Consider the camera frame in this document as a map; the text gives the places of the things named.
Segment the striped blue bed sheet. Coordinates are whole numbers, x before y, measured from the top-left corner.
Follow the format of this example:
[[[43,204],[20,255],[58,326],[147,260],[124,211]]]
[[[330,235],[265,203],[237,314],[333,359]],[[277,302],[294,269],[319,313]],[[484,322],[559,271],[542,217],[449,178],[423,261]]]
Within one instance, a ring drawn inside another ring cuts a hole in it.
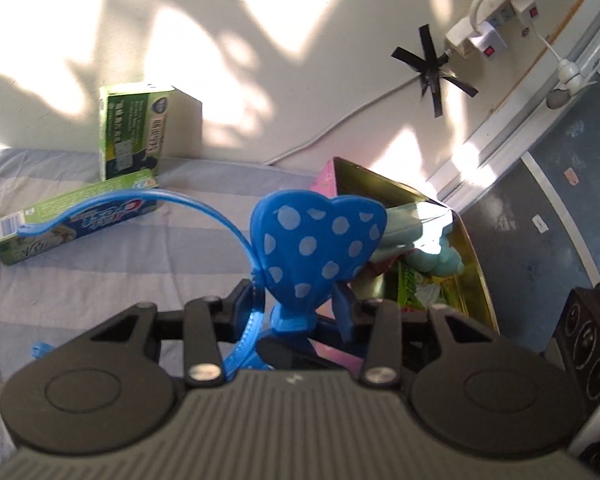
[[[248,229],[261,197],[313,180],[301,170],[166,158],[160,186],[215,208],[225,224],[163,204],[13,266],[0,260],[0,390],[38,342],[60,346],[139,301],[176,310],[228,294],[250,270],[233,230]],[[0,465],[13,450],[0,416]]]

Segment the green toothpaste box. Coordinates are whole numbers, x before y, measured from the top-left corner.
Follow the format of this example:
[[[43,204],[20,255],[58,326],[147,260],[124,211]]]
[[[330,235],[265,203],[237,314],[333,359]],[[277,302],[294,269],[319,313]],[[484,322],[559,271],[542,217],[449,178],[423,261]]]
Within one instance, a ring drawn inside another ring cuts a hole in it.
[[[11,266],[88,234],[149,214],[155,200],[129,196],[156,188],[148,169],[78,188],[0,218],[0,260]],[[109,198],[112,192],[122,198]]]

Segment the blue polka-dot heart headband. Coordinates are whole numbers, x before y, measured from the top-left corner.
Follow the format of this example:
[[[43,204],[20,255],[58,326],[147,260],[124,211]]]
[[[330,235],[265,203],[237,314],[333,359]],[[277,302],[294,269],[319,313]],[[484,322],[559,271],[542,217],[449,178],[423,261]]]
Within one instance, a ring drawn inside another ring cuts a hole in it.
[[[250,217],[250,237],[219,211],[178,192],[140,190],[129,196],[161,200],[201,211],[225,226],[242,244],[251,263],[252,350],[264,321],[264,295],[276,305],[270,327],[279,333],[309,333],[316,309],[337,282],[349,283],[364,268],[385,232],[388,214],[376,200],[354,195],[328,198],[317,192],[287,190],[262,198]]]

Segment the black tape cross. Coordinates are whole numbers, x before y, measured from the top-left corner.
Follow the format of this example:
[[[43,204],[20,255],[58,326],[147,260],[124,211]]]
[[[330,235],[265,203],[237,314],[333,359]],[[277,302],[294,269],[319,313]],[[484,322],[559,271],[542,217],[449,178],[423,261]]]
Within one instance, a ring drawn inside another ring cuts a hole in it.
[[[449,63],[450,56],[447,53],[437,54],[428,24],[419,26],[418,34],[422,46],[422,56],[402,47],[396,47],[392,51],[391,57],[414,70],[419,79],[420,94],[424,96],[427,91],[430,92],[434,118],[439,118],[443,116],[444,112],[440,81],[447,81],[470,98],[474,98],[478,94],[478,90],[468,82],[443,70],[443,67]]]

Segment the green medicine box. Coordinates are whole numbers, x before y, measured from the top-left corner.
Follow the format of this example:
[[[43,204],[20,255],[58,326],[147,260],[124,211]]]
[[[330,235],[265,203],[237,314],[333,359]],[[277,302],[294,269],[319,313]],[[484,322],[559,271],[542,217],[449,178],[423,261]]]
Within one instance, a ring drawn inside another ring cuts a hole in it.
[[[128,82],[99,89],[99,175],[148,169],[163,156],[193,158],[202,140],[202,103],[170,84]]]

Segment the pink biscuit tin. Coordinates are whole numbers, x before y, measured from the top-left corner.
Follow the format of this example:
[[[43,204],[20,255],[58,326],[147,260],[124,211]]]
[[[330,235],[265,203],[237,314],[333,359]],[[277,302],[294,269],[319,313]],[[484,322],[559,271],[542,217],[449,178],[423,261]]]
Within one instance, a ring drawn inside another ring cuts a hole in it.
[[[350,283],[355,296],[389,299],[406,312],[442,304],[500,330],[474,245],[453,209],[341,157],[326,162],[311,188],[329,198],[371,198],[388,211],[376,254]]]

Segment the white window frame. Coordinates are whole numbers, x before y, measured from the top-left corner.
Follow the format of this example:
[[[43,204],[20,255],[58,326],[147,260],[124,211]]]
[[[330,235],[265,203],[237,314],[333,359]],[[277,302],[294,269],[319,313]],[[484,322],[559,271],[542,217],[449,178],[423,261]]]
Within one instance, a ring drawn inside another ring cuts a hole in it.
[[[553,48],[571,58],[586,78],[600,69],[600,0],[583,0],[555,37]],[[461,211],[532,148],[566,108],[545,99],[558,83],[555,58],[543,52],[501,106],[427,181],[432,196]]]

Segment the light blue plush toy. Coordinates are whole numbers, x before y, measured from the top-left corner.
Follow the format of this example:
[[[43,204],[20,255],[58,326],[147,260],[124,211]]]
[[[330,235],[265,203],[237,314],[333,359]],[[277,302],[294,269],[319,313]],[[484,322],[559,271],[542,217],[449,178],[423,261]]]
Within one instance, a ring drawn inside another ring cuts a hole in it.
[[[462,257],[448,240],[454,222],[450,208],[418,202],[388,208],[387,214],[385,232],[370,262],[404,257],[420,273],[447,278],[464,272]]]

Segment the white power strip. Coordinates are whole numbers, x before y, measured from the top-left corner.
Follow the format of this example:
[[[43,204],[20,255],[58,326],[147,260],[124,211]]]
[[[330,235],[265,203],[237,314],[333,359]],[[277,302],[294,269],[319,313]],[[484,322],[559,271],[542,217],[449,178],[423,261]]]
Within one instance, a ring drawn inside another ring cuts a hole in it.
[[[445,47],[463,58],[475,53],[494,58],[507,49],[501,35],[506,23],[516,18],[529,27],[538,15],[535,0],[482,0],[476,15],[478,30],[472,28],[468,16],[461,18],[446,33]]]

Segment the green snack packet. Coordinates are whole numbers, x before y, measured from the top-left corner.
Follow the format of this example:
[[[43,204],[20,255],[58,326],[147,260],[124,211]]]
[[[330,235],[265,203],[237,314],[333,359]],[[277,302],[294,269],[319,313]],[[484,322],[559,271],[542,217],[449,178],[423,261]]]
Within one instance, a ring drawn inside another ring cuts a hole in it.
[[[460,310],[462,302],[454,276],[439,278],[422,274],[403,260],[398,261],[398,296],[403,311],[425,311],[436,304]]]

